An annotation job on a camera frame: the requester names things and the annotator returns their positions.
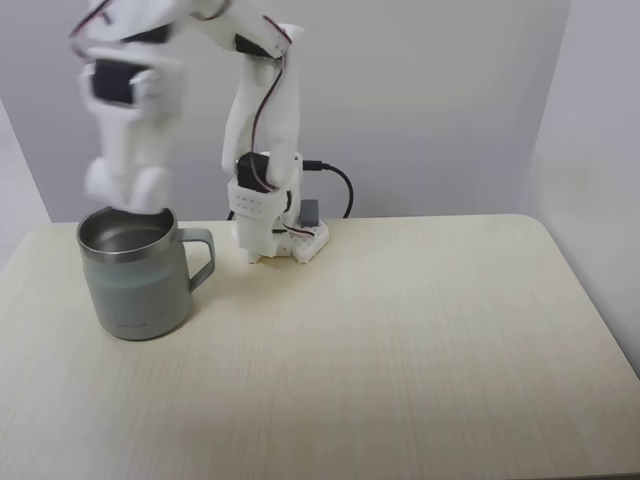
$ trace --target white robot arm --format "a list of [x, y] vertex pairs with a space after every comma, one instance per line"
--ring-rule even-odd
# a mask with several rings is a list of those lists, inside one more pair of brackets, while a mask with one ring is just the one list
[[[195, 26], [218, 46], [244, 54], [240, 85], [225, 130], [222, 165], [233, 176], [229, 201], [239, 246], [249, 259], [295, 255], [306, 263], [327, 243], [323, 223], [296, 226], [302, 159], [298, 52], [302, 29], [278, 25], [250, 0], [100, 0], [72, 32], [86, 63], [81, 91], [98, 120], [103, 156], [87, 173], [86, 194], [132, 213], [153, 214], [168, 202], [168, 152], [182, 113], [184, 69], [163, 46]], [[118, 48], [83, 52], [85, 27]], [[258, 123], [270, 154], [255, 150]]]

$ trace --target mug handle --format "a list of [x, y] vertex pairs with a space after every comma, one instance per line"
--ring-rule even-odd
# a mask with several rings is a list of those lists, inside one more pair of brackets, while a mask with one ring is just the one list
[[216, 247], [213, 243], [213, 235], [211, 235], [211, 232], [205, 228], [185, 228], [178, 230], [178, 232], [180, 232], [179, 239], [181, 242], [206, 243], [209, 247], [209, 254], [211, 255], [211, 261], [189, 281], [189, 292], [193, 293], [193, 291], [202, 285], [202, 283], [209, 278], [216, 269]]

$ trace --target stainless steel mug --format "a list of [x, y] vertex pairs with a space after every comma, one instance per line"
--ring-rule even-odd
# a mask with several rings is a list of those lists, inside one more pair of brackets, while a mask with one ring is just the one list
[[[84, 274], [104, 329], [124, 340], [149, 340], [179, 327], [193, 306], [193, 291], [215, 270], [213, 236], [179, 229], [171, 210], [134, 215], [105, 208], [77, 232]], [[211, 261], [189, 278], [183, 242], [203, 242]]]

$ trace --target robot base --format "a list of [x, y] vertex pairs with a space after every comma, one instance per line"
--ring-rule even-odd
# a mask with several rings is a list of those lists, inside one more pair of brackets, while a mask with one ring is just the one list
[[[315, 237], [294, 235], [291, 233], [280, 233], [276, 238], [280, 240], [277, 257], [294, 257], [298, 263], [306, 265], [329, 243], [329, 227], [324, 222], [313, 228], [305, 228], [306, 231], [313, 232]], [[237, 239], [236, 225], [231, 227], [233, 238]], [[251, 255], [244, 250], [249, 263], [258, 263], [261, 256]]]

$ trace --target wooden table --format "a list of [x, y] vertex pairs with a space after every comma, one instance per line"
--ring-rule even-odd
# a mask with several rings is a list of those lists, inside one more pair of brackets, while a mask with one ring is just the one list
[[[509, 479], [640, 471], [640, 382], [522, 216], [331, 222], [307, 266], [218, 269], [183, 328], [112, 338], [75, 226], [0, 277], [2, 480]], [[189, 247], [193, 269], [206, 261]]]

